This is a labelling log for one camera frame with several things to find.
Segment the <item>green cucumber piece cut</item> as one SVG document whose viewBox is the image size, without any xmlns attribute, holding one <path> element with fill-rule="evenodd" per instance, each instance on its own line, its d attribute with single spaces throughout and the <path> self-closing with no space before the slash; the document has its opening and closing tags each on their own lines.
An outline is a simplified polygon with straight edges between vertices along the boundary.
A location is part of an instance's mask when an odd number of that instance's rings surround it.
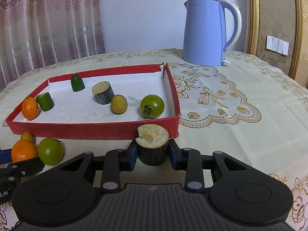
<svg viewBox="0 0 308 231">
<path fill-rule="evenodd" d="M 49 92 L 39 94 L 35 97 L 35 99 L 37 100 L 37 103 L 41 107 L 41 110 L 43 110 L 44 112 L 47 112 L 54 107 L 54 102 Z"/>
</svg>

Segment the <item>green tomato with stem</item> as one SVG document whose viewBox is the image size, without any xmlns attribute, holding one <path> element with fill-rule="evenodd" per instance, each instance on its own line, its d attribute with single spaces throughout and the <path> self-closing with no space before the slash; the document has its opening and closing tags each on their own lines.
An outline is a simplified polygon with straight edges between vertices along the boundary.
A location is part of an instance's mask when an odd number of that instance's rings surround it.
<svg viewBox="0 0 308 231">
<path fill-rule="evenodd" d="M 164 111 L 164 101 L 155 94 L 149 94 L 142 99 L 140 107 L 148 118 L 158 118 Z"/>
</svg>

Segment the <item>pink floral curtain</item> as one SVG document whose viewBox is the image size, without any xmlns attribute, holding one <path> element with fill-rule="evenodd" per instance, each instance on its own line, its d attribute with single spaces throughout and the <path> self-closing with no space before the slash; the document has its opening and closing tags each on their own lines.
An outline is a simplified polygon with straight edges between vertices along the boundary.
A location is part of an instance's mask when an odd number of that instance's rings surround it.
<svg viewBox="0 0 308 231">
<path fill-rule="evenodd" d="M 1 0 L 1 88 L 28 71 L 104 51 L 99 0 Z"/>
</svg>

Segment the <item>orange mandarin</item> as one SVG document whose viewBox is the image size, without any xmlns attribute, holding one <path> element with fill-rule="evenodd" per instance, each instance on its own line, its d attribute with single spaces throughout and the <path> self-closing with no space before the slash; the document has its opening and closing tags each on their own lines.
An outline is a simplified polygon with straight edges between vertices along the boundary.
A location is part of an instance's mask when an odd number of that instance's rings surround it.
<svg viewBox="0 0 308 231">
<path fill-rule="evenodd" d="M 38 157 L 37 146 L 28 140 L 17 141 L 11 151 L 12 161 L 19 162 Z"/>
<path fill-rule="evenodd" d="M 35 119 L 39 114 L 39 105 L 35 98 L 27 97 L 24 99 L 21 107 L 22 115 L 27 120 Z"/>
</svg>

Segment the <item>blue electric kettle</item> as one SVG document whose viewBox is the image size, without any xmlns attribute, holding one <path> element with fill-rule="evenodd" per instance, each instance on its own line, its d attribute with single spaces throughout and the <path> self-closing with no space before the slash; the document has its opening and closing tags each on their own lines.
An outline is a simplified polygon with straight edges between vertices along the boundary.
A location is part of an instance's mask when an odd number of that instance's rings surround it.
<svg viewBox="0 0 308 231">
<path fill-rule="evenodd" d="M 221 66 L 226 51 L 238 40 L 242 15 L 238 5 L 229 0 L 187 0 L 182 58 L 201 66 Z M 233 15 L 234 29 L 227 39 L 225 10 Z"/>
</svg>

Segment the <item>white wall switch panel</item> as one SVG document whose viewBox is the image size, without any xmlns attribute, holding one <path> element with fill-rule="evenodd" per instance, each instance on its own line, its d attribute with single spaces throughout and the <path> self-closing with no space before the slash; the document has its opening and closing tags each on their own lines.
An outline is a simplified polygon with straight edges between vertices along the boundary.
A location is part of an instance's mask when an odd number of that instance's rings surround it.
<svg viewBox="0 0 308 231">
<path fill-rule="evenodd" d="M 289 42 L 278 39 L 271 35 L 267 35 L 265 48 L 267 50 L 287 56 L 289 52 Z"/>
</svg>

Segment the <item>small yellow-brown round fruit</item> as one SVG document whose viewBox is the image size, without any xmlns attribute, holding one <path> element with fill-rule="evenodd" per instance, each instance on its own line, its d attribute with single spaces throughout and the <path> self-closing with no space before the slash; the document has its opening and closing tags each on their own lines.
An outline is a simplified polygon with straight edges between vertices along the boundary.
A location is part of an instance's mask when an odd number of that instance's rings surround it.
<svg viewBox="0 0 308 231">
<path fill-rule="evenodd" d="M 127 100 L 123 95 L 117 94 L 111 99 L 111 111 L 114 114 L 123 114 L 127 107 Z"/>
</svg>

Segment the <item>red cardboard box tray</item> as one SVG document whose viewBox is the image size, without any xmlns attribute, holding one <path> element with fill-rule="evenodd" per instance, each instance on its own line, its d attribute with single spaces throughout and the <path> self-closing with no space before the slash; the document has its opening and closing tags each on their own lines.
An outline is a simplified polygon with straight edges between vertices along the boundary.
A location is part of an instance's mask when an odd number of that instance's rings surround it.
<svg viewBox="0 0 308 231">
<path fill-rule="evenodd" d="M 49 93 L 54 107 L 29 121 L 19 104 L 7 117 L 6 123 L 14 134 L 30 132 L 36 137 L 85 140 L 129 140 L 137 137 L 143 124 L 158 124 L 170 137 L 178 137 L 181 111 L 168 65 L 151 64 L 113 67 L 79 73 L 85 89 L 74 92 L 71 74 L 48 78 L 31 93 L 31 97 Z M 100 105 L 92 94 L 98 82 L 108 81 L 115 94 L 123 95 L 128 108 L 123 114 L 113 114 L 110 105 Z M 148 119 L 140 109 L 141 100 L 155 94 L 164 101 L 164 111 L 156 119 Z"/>
</svg>

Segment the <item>green cucumber end piece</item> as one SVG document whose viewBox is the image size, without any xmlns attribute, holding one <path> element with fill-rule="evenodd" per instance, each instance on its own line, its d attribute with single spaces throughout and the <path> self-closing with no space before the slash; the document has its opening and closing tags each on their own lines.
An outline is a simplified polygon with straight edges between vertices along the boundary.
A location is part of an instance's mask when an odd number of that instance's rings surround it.
<svg viewBox="0 0 308 231">
<path fill-rule="evenodd" d="M 79 92 L 85 88 L 82 78 L 78 74 L 73 74 L 70 79 L 71 87 L 74 92 Z"/>
</svg>

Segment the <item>small yellow-green round fruit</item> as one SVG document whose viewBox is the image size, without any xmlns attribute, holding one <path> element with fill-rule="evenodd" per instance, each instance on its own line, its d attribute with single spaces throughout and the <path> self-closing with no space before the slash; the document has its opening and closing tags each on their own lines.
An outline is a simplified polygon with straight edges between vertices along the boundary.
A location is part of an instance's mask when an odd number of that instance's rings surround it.
<svg viewBox="0 0 308 231">
<path fill-rule="evenodd" d="M 32 134 L 30 134 L 29 132 L 24 132 L 20 136 L 20 140 L 26 140 L 26 141 L 29 141 L 33 144 L 35 144 L 35 142 L 36 142 L 35 137 Z"/>
</svg>

